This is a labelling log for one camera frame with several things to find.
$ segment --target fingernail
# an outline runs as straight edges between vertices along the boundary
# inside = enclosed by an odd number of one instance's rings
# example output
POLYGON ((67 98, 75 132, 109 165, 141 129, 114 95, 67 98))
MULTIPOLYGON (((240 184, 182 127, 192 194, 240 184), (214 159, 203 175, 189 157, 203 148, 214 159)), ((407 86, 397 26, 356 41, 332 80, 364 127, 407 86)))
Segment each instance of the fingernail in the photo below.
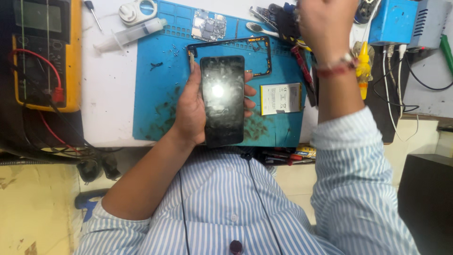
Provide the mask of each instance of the fingernail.
POLYGON ((190 72, 193 73, 193 70, 195 69, 195 57, 193 56, 193 53, 190 54, 190 72))

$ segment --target person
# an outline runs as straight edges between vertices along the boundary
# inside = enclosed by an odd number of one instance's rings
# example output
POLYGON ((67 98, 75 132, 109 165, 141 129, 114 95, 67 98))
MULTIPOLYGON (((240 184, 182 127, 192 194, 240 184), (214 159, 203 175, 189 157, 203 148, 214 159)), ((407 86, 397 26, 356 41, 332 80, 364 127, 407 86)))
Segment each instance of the person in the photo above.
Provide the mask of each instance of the person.
MULTIPOLYGON (((342 64, 356 8, 357 0, 299 1, 301 34, 320 66, 342 64)), ((194 151, 205 140, 200 77, 191 61, 174 125, 97 204, 75 254, 418 254, 353 69, 320 78, 316 228, 255 159, 194 151)))

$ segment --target shirt sleeve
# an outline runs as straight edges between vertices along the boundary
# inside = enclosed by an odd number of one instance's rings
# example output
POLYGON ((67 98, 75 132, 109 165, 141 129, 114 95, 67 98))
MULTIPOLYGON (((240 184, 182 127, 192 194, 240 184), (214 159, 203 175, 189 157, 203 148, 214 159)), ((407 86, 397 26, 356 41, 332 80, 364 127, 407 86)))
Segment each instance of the shirt sleeve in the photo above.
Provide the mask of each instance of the shirt sleeve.
POLYGON ((398 214, 393 171, 369 108, 321 123, 312 144, 318 234, 345 254, 418 254, 398 214))
POLYGON ((128 221, 102 208, 99 201, 92 217, 83 224, 82 238, 75 255, 136 254, 149 230, 150 219, 128 221))

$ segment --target smartphone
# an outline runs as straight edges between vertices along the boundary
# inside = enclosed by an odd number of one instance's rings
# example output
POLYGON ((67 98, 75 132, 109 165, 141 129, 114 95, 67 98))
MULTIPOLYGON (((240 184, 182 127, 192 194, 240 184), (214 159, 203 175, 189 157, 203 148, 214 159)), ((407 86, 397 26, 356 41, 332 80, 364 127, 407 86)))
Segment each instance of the smartphone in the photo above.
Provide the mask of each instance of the smartphone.
POLYGON ((243 56, 200 60, 201 88, 206 111, 206 145, 210 148, 244 140, 243 56))

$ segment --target bracelet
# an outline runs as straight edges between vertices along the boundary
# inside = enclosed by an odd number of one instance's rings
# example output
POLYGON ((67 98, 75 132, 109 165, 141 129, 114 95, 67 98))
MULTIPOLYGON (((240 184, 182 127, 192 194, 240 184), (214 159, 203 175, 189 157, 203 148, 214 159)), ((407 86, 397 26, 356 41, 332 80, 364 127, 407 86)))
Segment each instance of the bracelet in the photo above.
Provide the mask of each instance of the bracelet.
POLYGON ((335 75, 345 74, 348 71, 357 68, 358 59, 352 53, 345 54, 339 61, 333 64, 326 64, 322 67, 318 66, 318 77, 328 78, 335 75))

